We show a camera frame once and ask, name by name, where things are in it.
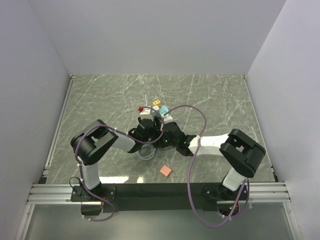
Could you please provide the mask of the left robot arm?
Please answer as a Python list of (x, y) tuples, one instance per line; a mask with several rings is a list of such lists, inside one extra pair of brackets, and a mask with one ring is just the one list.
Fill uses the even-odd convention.
[(110, 148), (120, 149), (129, 154), (137, 153), (160, 139), (161, 125), (160, 117), (139, 117), (137, 127), (123, 133), (98, 119), (74, 136), (70, 145), (79, 164), (82, 195), (88, 201), (103, 196), (98, 161)]

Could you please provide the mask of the white charger plug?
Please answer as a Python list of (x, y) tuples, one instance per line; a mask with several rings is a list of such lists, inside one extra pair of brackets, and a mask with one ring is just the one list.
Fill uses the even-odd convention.
[(157, 113), (160, 112), (160, 108), (157, 105), (153, 106), (152, 109)]

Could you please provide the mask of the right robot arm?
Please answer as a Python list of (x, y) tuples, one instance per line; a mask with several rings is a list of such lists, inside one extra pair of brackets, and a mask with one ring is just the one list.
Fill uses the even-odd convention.
[(195, 159), (202, 155), (222, 156), (231, 165), (221, 183), (203, 187), (202, 195), (216, 201), (244, 199), (248, 190), (243, 182), (256, 174), (266, 150), (239, 129), (216, 136), (185, 134), (175, 122), (162, 124), (159, 117), (152, 121), (149, 139), (155, 148), (173, 147), (181, 155)]

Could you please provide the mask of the yellow charger plug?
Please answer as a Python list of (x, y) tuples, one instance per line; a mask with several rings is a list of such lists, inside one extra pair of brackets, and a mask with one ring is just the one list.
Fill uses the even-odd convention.
[(152, 104), (153, 104), (153, 106), (158, 106), (159, 107), (159, 106), (161, 106), (162, 103), (161, 103), (161, 101), (159, 99), (157, 99)]

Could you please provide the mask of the teal usb charger plug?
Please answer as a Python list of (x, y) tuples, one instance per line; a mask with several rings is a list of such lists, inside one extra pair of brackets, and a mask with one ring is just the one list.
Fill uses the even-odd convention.
[(159, 108), (159, 113), (160, 113), (161, 115), (165, 115), (165, 114), (168, 113), (168, 112), (169, 112), (169, 109), (168, 109), (168, 107), (165, 106), (165, 105), (162, 105), (162, 106)]

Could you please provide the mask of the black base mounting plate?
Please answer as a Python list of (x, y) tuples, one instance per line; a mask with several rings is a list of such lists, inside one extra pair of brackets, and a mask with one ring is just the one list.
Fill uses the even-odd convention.
[(236, 199), (244, 201), (247, 197), (232, 200), (214, 200), (202, 195), (202, 188), (219, 182), (193, 182), (190, 190), (187, 183), (102, 183), (104, 198), (108, 203), (99, 199), (90, 198), (82, 187), (75, 185), (70, 200), (73, 203), (82, 203), (81, 212), (84, 215), (95, 216), (112, 211), (156, 211), (156, 210), (189, 210), (193, 205), (197, 210), (218, 210), (218, 202), (227, 205)]

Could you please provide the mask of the pink charger plug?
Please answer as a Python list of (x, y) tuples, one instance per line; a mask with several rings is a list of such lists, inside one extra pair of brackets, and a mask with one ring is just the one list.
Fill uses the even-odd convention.
[(170, 167), (168, 167), (167, 165), (164, 165), (160, 169), (160, 173), (166, 178), (171, 174), (171, 172), (172, 172), (172, 169)]

